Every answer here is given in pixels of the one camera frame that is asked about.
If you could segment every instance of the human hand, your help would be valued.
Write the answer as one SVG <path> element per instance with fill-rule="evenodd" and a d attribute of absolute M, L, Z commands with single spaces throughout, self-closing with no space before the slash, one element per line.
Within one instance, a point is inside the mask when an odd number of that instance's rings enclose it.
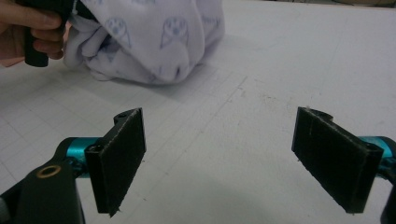
<path fill-rule="evenodd" d="M 0 60 L 24 55 L 25 27 L 36 38 L 34 48 L 51 59 L 61 59 L 64 29 L 55 12 L 23 7 L 10 0 L 0 0 Z"/>

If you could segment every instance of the white cloth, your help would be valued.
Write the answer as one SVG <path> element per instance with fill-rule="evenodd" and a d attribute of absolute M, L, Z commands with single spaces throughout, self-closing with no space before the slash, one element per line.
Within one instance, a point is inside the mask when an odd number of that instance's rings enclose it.
<path fill-rule="evenodd" d="M 72 15 L 64 63 L 94 77 L 178 83 L 224 36 L 221 0 L 81 0 L 99 21 Z"/>

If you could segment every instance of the white tabletop surface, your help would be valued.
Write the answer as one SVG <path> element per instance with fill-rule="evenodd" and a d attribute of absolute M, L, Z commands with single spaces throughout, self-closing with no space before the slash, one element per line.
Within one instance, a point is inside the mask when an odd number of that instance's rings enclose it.
<path fill-rule="evenodd" d="M 99 82 L 62 62 L 0 70 L 0 192 L 69 136 L 143 107 L 148 152 L 120 208 L 88 223 L 379 223 L 391 184 L 346 214 L 291 151 L 298 106 L 355 135 L 396 139 L 396 11 L 224 0 L 227 35 L 183 83 Z"/>

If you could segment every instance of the dark object in background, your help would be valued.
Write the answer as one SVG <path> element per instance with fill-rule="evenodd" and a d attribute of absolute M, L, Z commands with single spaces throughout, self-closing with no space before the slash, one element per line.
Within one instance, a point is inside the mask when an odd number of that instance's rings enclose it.
<path fill-rule="evenodd" d="M 331 115 L 299 107 L 292 151 L 347 213 L 362 213 L 377 174 L 393 185 L 396 180 L 396 144 L 376 139 L 383 145 L 362 141 L 333 123 Z M 393 187 L 382 223 L 396 223 L 395 209 Z"/>
<path fill-rule="evenodd" d="M 76 8 L 73 8 L 74 3 L 74 0 L 22 0 L 22 4 L 26 7 L 46 9 L 58 13 L 62 18 L 60 29 L 64 29 L 72 12 L 86 19 L 94 20 L 94 16 L 79 0 L 76 1 Z M 49 58 L 46 53 L 36 51 L 33 48 L 35 38 L 30 32 L 30 28 L 26 27 L 25 29 L 24 41 L 25 62 L 36 67 L 46 67 L 49 64 Z"/>
<path fill-rule="evenodd" d="M 75 179 L 86 174 L 98 212 L 112 217 L 146 152 L 140 108 L 118 114 L 114 123 L 102 138 L 64 139 L 49 162 L 0 196 L 0 223 L 85 223 Z"/>

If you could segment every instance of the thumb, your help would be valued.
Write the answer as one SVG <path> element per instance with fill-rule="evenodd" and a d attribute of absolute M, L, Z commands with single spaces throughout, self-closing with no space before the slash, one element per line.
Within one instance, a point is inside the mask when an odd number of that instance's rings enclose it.
<path fill-rule="evenodd" d="M 55 12 L 0 1 L 0 31 L 4 29 L 2 23 L 52 30 L 58 28 L 62 20 Z"/>

